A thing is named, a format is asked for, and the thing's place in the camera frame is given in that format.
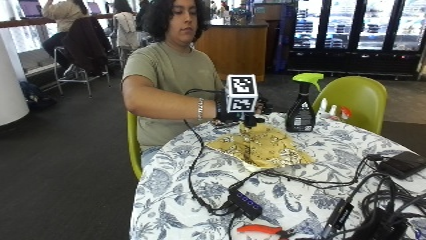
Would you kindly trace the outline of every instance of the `white column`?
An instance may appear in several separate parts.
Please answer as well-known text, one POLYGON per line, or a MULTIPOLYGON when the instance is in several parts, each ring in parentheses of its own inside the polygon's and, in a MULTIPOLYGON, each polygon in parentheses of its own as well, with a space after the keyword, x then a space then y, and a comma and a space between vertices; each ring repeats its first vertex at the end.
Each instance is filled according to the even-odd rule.
POLYGON ((29 112, 29 105, 19 81, 27 81, 10 30, 0 29, 0 126, 29 112))

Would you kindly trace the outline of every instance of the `blue and white tablecloth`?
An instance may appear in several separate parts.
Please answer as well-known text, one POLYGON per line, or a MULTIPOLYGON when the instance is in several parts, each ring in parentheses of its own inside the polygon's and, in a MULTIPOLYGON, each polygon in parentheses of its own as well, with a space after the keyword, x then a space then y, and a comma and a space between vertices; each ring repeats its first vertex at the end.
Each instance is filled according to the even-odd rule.
MULTIPOLYGON (((267 123, 285 131, 284 114, 273 113, 264 117, 267 123)), ((223 134, 238 133, 239 127, 215 130, 215 127, 206 123, 195 130, 204 141, 210 142, 223 134)), ((304 150, 317 162, 307 166, 289 166, 283 172, 319 181, 348 182, 353 179, 356 168, 367 154, 392 156, 408 150, 375 133, 325 119, 317 121, 312 133, 289 133, 289 135, 299 149, 304 150)), ((228 226, 232 215, 223 217, 211 215, 192 199, 188 173, 199 152, 198 138, 192 131, 187 131, 163 147, 154 163, 144 169, 136 189, 131 219, 132 240, 230 239, 228 226)), ((363 176, 372 171, 367 169, 363 176)), ((228 187, 249 174, 240 160, 206 148, 192 175, 195 190, 214 207, 220 207, 228 198, 228 187)), ((426 192, 425 171, 397 182, 413 192, 426 192)), ((353 201, 356 208, 347 221, 347 229, 357 227, 364 221, 357 202, 376 192, 377 184, 376 180, 371 180, 356 195, 353 201)), ((295 237, 319 236, 339 199, 347 199, 355 187, 356 185, 319 189, 285 178, 256 175, 239 190, 261 205, 264 213, 255 221, 245 217, 236 219, 232 239, 277 239, 275 237, 279 236, 264 233, 239 233, 236 229, 244 224, 295 228, 299 232, 295 237)), ((426 233, 426 223, 423 219, 415 219, 412 223, 426 233)))

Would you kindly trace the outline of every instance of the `green chair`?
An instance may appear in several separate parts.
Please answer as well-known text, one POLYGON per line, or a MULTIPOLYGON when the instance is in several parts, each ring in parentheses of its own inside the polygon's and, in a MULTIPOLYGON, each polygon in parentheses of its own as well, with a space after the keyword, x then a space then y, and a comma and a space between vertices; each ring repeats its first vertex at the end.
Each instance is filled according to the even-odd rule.
POLYGON ((138 141, 138 116, 128 112, 128 142, 130 142, 130 155, 131 163, 136 178, 143 176, 142 167, 142 148, 138 141))
POLYGON ((388 92, 379 81, 361 76, 336 79, 327 85, 315 101, 316 112, 319 112, 324 98, 328 99, 327 111, 333 104, 337 107, 348 107, 352 117, 347 123, 381 134, 388 92))

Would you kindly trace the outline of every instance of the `spray bottle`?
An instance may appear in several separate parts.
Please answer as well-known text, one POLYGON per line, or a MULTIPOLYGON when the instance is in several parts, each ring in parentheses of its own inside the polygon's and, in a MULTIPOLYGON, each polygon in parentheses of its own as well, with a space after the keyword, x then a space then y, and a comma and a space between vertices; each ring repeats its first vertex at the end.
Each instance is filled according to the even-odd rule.
POLYGON ((319 91, 319 80, 324 78, 321 73, 303 73, 293 77, 300 83, 300 91, 295 105, 288 111, 285 128, 288 132, 312 132, 316 126, 316 113, 309 102, 309 87, 313 84, 319 91))

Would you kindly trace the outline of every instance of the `glass-door refrigerator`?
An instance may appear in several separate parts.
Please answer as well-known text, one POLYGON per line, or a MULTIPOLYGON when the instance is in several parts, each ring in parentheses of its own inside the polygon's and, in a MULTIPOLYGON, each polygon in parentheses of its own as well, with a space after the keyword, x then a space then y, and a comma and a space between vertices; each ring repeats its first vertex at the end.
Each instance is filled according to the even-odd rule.
POLYGON ((308 0, 297 12, 289 71, 417 75, 426 0, 308 0))

